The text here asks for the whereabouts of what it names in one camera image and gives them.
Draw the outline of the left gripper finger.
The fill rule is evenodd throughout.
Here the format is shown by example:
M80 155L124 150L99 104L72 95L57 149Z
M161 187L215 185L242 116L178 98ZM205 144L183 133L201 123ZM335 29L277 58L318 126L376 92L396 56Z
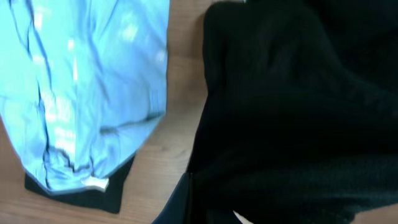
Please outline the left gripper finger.
M170 195L165 207L152 224L186 224L191 212L192 175L184 173Z

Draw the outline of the black t-shirt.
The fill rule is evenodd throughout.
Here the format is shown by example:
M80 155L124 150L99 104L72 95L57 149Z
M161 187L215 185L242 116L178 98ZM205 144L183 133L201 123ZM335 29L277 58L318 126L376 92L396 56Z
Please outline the black t-shirt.
M397 1L216 2L191 223L349 223L397 203Z

